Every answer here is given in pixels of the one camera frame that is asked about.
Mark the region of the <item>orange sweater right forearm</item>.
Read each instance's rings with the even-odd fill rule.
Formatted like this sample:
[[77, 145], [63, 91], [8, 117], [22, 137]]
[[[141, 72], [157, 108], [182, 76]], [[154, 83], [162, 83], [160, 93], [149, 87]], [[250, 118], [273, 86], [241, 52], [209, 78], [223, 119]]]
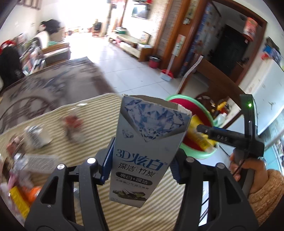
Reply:
[[268, 219], [282, 197], [283, 175], [278, 170], [268, 169], [267, 183], [248, 198], [259, 225]]

